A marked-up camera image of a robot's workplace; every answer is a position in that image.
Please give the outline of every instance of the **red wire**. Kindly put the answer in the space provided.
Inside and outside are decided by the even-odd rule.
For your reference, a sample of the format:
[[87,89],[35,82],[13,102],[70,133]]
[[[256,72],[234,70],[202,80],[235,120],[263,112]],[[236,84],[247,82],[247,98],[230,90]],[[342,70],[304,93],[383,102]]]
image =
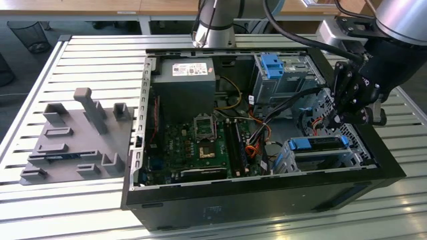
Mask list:
[[154,100],[154,133],[150,139],[150,144],[152,143],[158,132],[158,98]]
[[316,120],[314,120],[311,126],[312,126],[312,132],[314,132],[314,135],[318,136],[318,129],[315,129],[315,124],[323,120],[323,117],[318,117]]

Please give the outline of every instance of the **wooden desk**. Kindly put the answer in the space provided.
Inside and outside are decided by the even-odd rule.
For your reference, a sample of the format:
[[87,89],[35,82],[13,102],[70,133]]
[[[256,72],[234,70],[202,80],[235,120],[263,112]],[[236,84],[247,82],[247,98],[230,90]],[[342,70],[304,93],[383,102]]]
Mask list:
[[[195,16],[198,14],[198,2],[199,0],[142,0],[139,14],[148,16]],[[307,8],[302,0],[286,0],[280,11],[282,16],[336,16],[338,14],[336,7]]]
[[[140,0],[139,24],[144,34],[151,32],[150,21],[192,21],[199,0]],[[286,0],[278,21],[322,21],[339,14],[336,7],[306,7],[302,0]]]
[[138,21],[142,0],[0,0],[0,21]]
[[138,14],[142,0],[0,0],[0,15]]

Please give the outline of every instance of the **power supply label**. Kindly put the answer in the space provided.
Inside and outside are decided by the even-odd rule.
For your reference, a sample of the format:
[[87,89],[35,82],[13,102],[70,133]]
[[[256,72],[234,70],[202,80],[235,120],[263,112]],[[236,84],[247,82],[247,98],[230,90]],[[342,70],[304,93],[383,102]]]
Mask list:
[[199,76],[208,75],[208,66],[200,63],[176,63],[172,66],[172,76]]

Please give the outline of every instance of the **white cable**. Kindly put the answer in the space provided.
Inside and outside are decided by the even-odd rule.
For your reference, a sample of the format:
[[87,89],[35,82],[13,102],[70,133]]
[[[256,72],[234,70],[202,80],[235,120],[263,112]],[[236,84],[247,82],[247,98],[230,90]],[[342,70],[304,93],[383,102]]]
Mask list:
[[254,120],[252,118],[248,118],[248,117],[243,117],[243,116],[226,116],[222,112],[216,111],[216,113],[219,113],[224,118],[227,119],[246,119],[246,120]]
[[11,93],[11,94],[1,94],[0,97],[13,96],[13,95],[28,95],[28,93]]

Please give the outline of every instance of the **yellow wire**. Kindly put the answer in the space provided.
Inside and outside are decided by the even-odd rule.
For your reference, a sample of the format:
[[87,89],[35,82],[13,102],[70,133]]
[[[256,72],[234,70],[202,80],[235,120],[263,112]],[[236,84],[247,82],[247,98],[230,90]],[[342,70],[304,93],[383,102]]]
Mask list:
[[238,100],[238,102],[236,102],[236,104],[235,105],[231,105],[231,106],[222,106],[222,107],[215,107],[214,109],[216,109],[216,110],[226,110],[226,109],[232,109],[232,108],[235,108],[236,106],[239,106],[239,104],[240,104],[240,102],[242,102],[242,92],[240,92],[240,89],[239,89],[239,87],[238,87],[238,85],[234,83],[234,81],[231,81],[227,77],[224,77],[224,76],[220,76],[223,79],[226,79],[230,83],[231,83],[231,85],[235,87],[235,89],[238,90],[238,92],[239,92],[239,100]]

